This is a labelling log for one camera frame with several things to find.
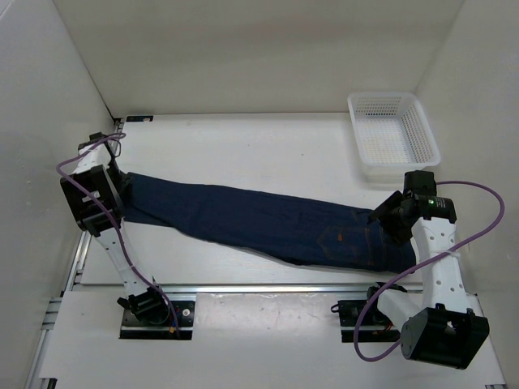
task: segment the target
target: metal base plate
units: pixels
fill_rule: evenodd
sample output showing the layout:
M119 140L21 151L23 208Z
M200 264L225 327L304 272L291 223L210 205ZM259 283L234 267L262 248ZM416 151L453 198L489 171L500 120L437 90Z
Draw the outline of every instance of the metal base plate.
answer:
M141 322L129 310L124 310L119 339L191 340L195 320L195 301L172 302L177 313L179 334L171 332L168 325Z

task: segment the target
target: white basket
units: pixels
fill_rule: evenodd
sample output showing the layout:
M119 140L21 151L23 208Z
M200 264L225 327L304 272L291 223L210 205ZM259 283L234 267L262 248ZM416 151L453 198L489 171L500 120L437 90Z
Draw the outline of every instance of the white basket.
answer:
M352 93L348 106L366 175L403 177L439 164L440 152L415 95Z

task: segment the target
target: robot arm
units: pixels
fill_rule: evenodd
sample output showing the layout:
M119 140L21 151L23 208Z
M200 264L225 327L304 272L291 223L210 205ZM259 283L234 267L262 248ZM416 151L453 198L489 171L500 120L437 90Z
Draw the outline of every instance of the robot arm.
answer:
M436 196L433 173L421 171L407 173L404 193L395 192L371 214L371 221L379 220L396 244L414 237L420 262L454 245L456 219L453 202ZM470 307L456 255L423 268L422 280L422 306L397 288L382 292L376 309L400 331L406 359L464 369L490 328ZM368 297L377 289L370 289Z
M89 142L80 144L79 154L83 154L105 137L102 133L91 135ZM79 160L70 177L99 200L116 220L118 230L88 196L70 181L61 179L63 192L76 223L83 231L89 231L101 244L121 276L127 299L119 298L119 305L130 310L138 320L164 322L169 315L168 303L161 296L160 289L149 272L139 263L124 229L124 206L119 193L125 190L129 179L118 169L109 143L99 144ZM125 242L124 247L119 233Z

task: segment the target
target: white enclosure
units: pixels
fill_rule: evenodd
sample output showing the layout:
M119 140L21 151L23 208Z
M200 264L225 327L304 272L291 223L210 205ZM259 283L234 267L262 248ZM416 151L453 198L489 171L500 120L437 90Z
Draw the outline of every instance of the white enclosure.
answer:
M519 388L518 37L516 0L0 0L0 387L47 388L40 375L57 389ZM364 179L347 97L393 91L426 111L437 181L481 182L507 205L461 251L471 304L491 325L468 370L399 353L367 364L337 341L323 306L387 274L287 266L140 224L127 230L142 262L196 297L195 337L117 339L120 281L87 234L78 245L54 170L114 130L110 114L160 115L125 123L124 171L375 207L401 184ZM497 213L475 189L440 194L456 204L458 241ZM420 275L402 282L419 299ZM42 326L62 290L55 328Z

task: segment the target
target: white wall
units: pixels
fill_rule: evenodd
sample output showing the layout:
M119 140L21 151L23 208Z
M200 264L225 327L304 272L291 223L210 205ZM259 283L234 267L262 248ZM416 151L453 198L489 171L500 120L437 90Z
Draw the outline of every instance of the white wall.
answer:
M55 0L114 116L344 112L413 91L462 0Z
M440 179L487 184L503 196L501 226L470 245L464 278L490 320L510 387L519 387L519 2L467 0L445 46L418 87L442 154ZM475 189L441 188L457 207L460 237L495 217L495 200Z
M51 0L0 0L0 387L24 384L79 229L54 166L111 120Z

